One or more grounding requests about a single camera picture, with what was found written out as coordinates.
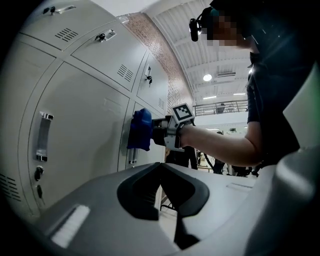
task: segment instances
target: lock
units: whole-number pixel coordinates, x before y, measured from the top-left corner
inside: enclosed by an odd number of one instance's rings
[[[106,35],[105,35],[104,33],[98,34],[98,35],[95,37],[94,41],[96,41],[96,40],[99,40],[99,41],[102,43],[104,40],[107,40],[107,39],[106,39]]]
[[[34,172],[34,179],[35,181],[39,181],[42,174],[44,174],[44,168],[42,166],[37,166],[36,169],[35,169],[35,172]]]
[[[145,80],[146,80],[146,81],[149,80],[149,87],[150,87],[150,85],[151,85],[151,83],[152,83],[152,76],[151,76],[151,75],[148,75],[148,76],[145,78]]]
[[[56,7],[52,6],[52,7],[47,7],[43,10],[42,14],[46,14],[47,12],[51,13],[51,15],[54,15],[55,11],[56,11]]]
[[[36,192],[37,192],[37,194],[38,194],[38,197],[39,197],[40,199],[42,199],[43,192],[42,192],[42,188],[41,188],[40,185],[36,186]]]

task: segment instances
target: ventilation slot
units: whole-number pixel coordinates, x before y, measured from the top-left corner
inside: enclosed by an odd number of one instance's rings
[[[119,68],[117,74],[121,77],[123,77],[128,82],[131,82],[132,77],[134,76],[134,73],[127,69],[124,65],[121,65]]]
[[[160,98],[159,98],[158,106],[159,106],[160,108],[162,108],[163,110],[165,109],[165,102],[164,102],[162,99],[160,99]]]
[[[10,199],[21,202],[16,181],[0,173],[0,187],[3,194]]]
[[[124,65],[121,65],[121,67],[119,68],[117,74],[121,77],[124,77],[125,74],[127,72],[127,68]]]
[[[133,75],[134,75],[134,73],[132,73],[132,72],[128,69],[128,71],[127,71],[126,74],[125,74],[124,79],[127,80],[128,82],[130,82]]]
[[[65,28],[61,30],[59,33],[55,34],[54,36],[63,41],[69,42],[71,39],[75,38],[77,35],[78,33],[72,31],[69,28]]]

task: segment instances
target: railing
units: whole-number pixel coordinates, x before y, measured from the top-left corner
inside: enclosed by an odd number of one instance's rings
[[[193,107],[195,116],[217,115],[232,112],[247,112],[248,101],[246,99],[222,101],[212,104],[195,105]]]

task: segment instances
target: white metal locker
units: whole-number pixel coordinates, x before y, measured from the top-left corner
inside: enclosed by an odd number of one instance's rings
[[[100,41],[97,36],[101,34],[105,39]],[[72,56],[131,91],[146,51],[121,23],[115,22],[83,44]]]
[[[0,76],[0,187],[25,219],[37,213],[30,207],[32,200],[35,202],[29,174],[21,172],[22,167],[18,166],[19,130],[30,95],[54,60],[36,48],[15,42]]]
[[[29,172],[35,196],[38,185],[43,193],[37,198],[41,210],[86,181],[117,172],[128,102],[87,73],[61,65],[39,100],[29,138]],[[39,153],[47,161],[39,161]],[[39,181],[34,179],[37,166],[44,169]]]
[[[152,83],[148,79],[146,80],[148,76],[152,77]],[[168,75],[151,53],[142,73],[137,96],[161,114],[166,114]]]
[[[141,110],[143,108],[144,107],[141,106],[140,104],[135,103],[133,113],[135,111]],[[152,116],[152,119],[160,118],[159,116],[157,116],[156,114],[154,114],[152,112],[151,112],[151,116]],[[134,164],[129,163],[130,150],[132,150],[132,149],[127,150],[126,168],[130,168],[133,166],[142,166],[142,165],[151,164],[151,163],[155,163],[155,162],[163,163],[165,161],[165,147],[155,144],[153,139],[150,140],[150,150],[149,151],[139,149],[137,162]]]
[[[116,18],[89,0],[55,3],[55,13],[38,10],[21,33],[64,51],[80,37]]]

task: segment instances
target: person in background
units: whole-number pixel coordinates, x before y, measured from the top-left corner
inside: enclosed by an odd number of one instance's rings
[[[227,108],[227,111],[228,111],[229,113],[235,112],[235,107],[234,107],[234,105],[231,104],[231,105]]]
[[[226,105],[224,103],[221,103],[220,106],[216,108],[216,113],[217,114],[222,114],[225,110]]]
[[[201,151],[198,152],[198,166],[201,165]]]
[[[191,168],[198,170],[195,149],[191,146],[185,146],[183,149],[184,152],[170,150],[169,155],[165,159],[165,163],[188,168],[190,160]]]
[[[219,159],[215,159],[214,166],[213,166],[213,173],[214,174],[222,174],[224,169],[225,163],[220,161]]]

